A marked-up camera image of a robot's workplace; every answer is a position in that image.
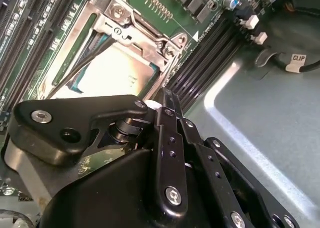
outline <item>white label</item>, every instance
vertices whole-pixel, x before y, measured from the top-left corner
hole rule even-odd
[[[307,56],[303,54],[292,54],[291,62],[285,70],[293,73],[300,73],[300,68],[305,65]]]

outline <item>silver screw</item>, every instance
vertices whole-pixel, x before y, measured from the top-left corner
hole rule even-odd
[[[165,54],[169,57],[174,57],[175,56],[175,49],[171,46],[168,46],[166,49],[165,49]]]
[[[111,8],[111,14],[113,15],[113,17],[115,17],[116,19],[119,19],[123,16],[125,12],[125,9],[123,7],[121,7],[120,5],[114,5]]]
[[[139,108],[144,108],[144,107],[145,107],[145,105],[144,105],[140,100],[137,100],[137,101],[135,101],[134,103],[135,103],[135,105],[137,105]]]
[[[186,120],[185,123],[187,124],[187,126],[189,126],[190,128],[192,128],[194,126],[194,124],[192,124],[192,122],[190,120]]]
[[[162,42],[159,42],[159,43],[157,44],[157,47],[158,47],[159,49],[161,49],[163,46],[164,46],[164,44],[163,44]]]
[[[172,117],[174,114],[169,110],[169,109],[165,109],[164,112],[169,115],[170,117]]]
[[[15,189],[11,187],[5,187],[2,189],[2,192],[4,195],[12,195],[15,192]]]
[[[246,224],[242,217],[237,212],[231,213],[231,219],[237,228],[246,228]]]
[[[180,44],[183,44],[186,41],[186,37],[185,36],[181,36],[180,38],[178,38],[178,42]]]
[[[284,220],[291,228],[295,228],[295,224],[291,221],[291,219],[288,216],[285,215]]]
[[[168,187],[165,189],[166,198],[170,201],[173,205],[180,205],[182,202],[181,195],[179,191],[174,187]]]
[[[215,145],[215,147],[220,148],[220,143],[217,140],[213,140],[213,144]]]
[[[130,18],[125,18],[123,22],[124,22],[125,24],[130,23]]]
[[[50,113],[44,110],[35,110],[31,113],[31,118],[41,124],[47,124],[52,120]]]

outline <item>cable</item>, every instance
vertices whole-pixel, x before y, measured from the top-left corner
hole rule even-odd
[[[275,62],[277,63],[277,66],[280,67],[282,70],[286,71],[286,64],[282,61],[279,60],[278,57],[274,57]],[[315,63],[313,64],[308,64],[308,65],[305,65],[305,66],[301,66],[300,69],[299,69],[299,73],[306,73],[306,72],[310,72],[310,71],[313,71],[313,70],[317,70],[320,68],[320,60],[319,61],[316,61]]]
[[[32,221],[26,215],[20,212],[7,209],[0,209],[0,215],[5,215],[5,217],[2,218],[21,219],[27,224],[28,228],[35,228],[35,225],[32,223]]]
[[[112,37],[107,38],[100,46],[97,47],[94,51],[92,51],[88,56],[86,56],[83,60],[81,60],[71,71],[68,73],[48,94],[46,99],[50,99],[67,84],[78,72],[80,72],[85,66],[87,66],[93,59],[95,59],[98,55],[107,50],[112,44],[116,42]]]

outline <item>green circuit board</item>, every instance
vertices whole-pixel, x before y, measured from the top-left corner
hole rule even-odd
[[[190,0],[126,1],[166,36],[172,37],[180,32],[187,35],[187,44],[176,70],[206,38],[206,34],[214,28],[215,22],[225,10],[223,0],[201,0],[198,10],[209,10],[202,17],[198,11],[192,11]],[[247,1],[253,5],[261,4],[260,0]],[[7,126],[16,103],[45,98],[39,90],[44,88],[44,79],[88,0],[0,0],[0,4],[1,2],[6,2],[6,5],[0,6],[0,13],[4,14],[0,17],[0,132]],[[268,11],[269,5],[264,4],[259,15],[263,16]],[[81,30],[62,66],[54,74],[53,85],[65,75],[94,21],[95,17],[90,17],[87,26]]]

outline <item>black plastic part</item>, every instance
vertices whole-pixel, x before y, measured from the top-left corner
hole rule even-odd
[[[179,96],[184,112],[224,70],[244,42],[239,29],[223,14],[166,86]]]
[[[266,188],[240,163],[240,161],[216,138],[208,138],[205,145],[215,151],[228,181],[236,194],[243,211],[255,227],[278,227],[274,217],[286,224],[288,217],[295,228],[299,225],[290,213],[266,190]]]
[[[39,227],[211,227],[197,181],[188,167],[185,172],[190,205],[186,216],[178,224],[159,226],[155,223],[145,206],[151,153],[150,150],[132,151],[68,185],[50,201]]]
[[[15,145],[44,162],[73,165],[89,146],[92,129],[105,131],[116,120],[146,115],[147,106],[135,101],[134,95],[26,101],[16,105],[8,131]],[[49,112],[52,120],[33,121],[35,110]]]
[[[185,160],[194,168],[199,192],[204,201],[212,227],[236,227],[231,214],[238,213],[245,227],[254,227],[243,213],[227,177],[218,162],[215,152],[203,145],[195,125],[190,127],[187,119],[178,122],[179,133],[183,134]]]
[[[153,153],[148,200],[156,223],[177,225],[188,210],[185,155],[182,136],[177,133],[175,113],[168,113],[168,110],[167,107],[158,109],[155,134],[149,146]],[[175,187],[179,191],[182,200],[180,205],[172,205],[168,201],[165,195],[168,187]]]

